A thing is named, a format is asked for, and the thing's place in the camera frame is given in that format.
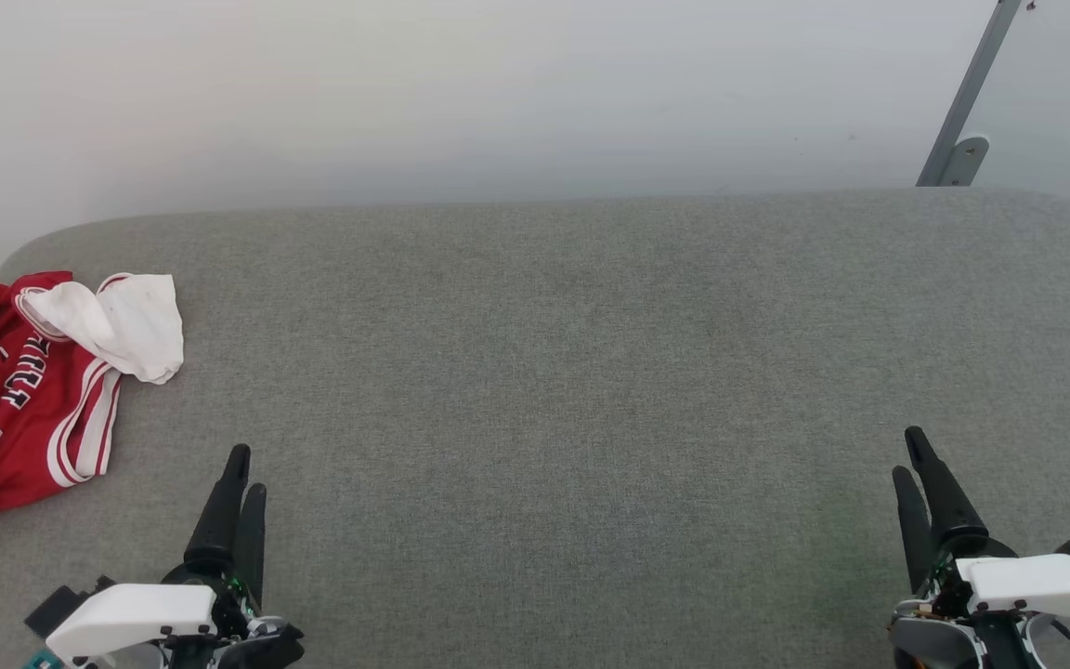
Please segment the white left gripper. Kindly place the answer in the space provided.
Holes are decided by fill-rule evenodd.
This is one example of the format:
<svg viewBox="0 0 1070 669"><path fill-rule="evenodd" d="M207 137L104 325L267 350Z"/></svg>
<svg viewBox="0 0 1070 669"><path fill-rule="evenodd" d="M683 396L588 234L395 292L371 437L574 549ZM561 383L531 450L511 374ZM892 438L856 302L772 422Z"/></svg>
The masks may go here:
<svg viewBox="0 0 1070 669"><path fill-rule="evenodd" d="M154 669L290 669L301 662L303 632L261 611L268 487L249 488L250 466L249 445L230 448L184 550L184 566L197 574L160 584L116 582L52 632L46 650L65 669L114 669L129 651L148 652Z"/></svg>

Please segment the red jersey with white sleeves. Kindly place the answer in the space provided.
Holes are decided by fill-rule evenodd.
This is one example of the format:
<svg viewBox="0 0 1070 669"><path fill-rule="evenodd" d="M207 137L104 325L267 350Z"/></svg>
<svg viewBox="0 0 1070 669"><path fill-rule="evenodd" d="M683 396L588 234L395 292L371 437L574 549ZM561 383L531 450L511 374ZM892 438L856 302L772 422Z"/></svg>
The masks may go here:
<svg viewBox="0 0 1070 669"><path fill-rule="evenodd" d="M123 377L166 384L183 360L170 275L0 283L0 512L105 474Z"/></svg>

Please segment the grey metal support bar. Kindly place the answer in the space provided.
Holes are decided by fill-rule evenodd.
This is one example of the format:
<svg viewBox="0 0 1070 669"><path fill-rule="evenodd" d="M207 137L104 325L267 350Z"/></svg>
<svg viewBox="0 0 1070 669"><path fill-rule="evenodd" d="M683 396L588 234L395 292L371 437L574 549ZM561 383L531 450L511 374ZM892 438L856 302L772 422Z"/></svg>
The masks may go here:
<svg viewBox="0 0 1070 669"><path fill-rule="evenodd" d="M989 21L985 22L984 33L978 41L970 63L965 69L963 79L957 88L954 101L948 107L938 135L935 136L933 148L930 149L924 166L916 181L918 187L970 185L972 179L969 177L954 179L948 176L948 171L956 163L957 145L963 141L964 126L972 115L976 98L984 88L985 77L992 71L999 47L1020 7L1022 7L1022 0L994 0L993 12L990 14Z"/></svg>

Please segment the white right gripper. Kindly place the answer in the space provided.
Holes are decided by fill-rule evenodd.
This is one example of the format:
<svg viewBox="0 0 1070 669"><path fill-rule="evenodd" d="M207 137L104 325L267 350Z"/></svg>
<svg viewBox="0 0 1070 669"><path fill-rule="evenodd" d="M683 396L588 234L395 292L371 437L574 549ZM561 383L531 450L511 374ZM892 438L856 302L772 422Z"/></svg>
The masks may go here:
<svg viewBox="0 0 1070 669"><path fill-rule="evenodd" d="M1049 669L1036 638L1070 643L1070 556L1019 557L989 530L917 425L892 482L910 593L924 588L924 669Z"/></svg>

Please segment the grey fabric sofa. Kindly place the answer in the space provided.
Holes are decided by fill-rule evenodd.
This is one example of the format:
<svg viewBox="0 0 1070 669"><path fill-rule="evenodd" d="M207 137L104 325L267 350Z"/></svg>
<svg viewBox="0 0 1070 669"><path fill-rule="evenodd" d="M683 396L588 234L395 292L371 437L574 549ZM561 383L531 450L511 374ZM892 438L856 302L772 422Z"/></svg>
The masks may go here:
<svg viewBox="0 0 1070 669"><path fill-rule="evenodd" d="M61 584L268 484L300 669L891 666L919 425L1020 554L1070 541L1070 202L900 188L106 221L0 282L174 276L108 473L0 513L0 669Z"/></svg>

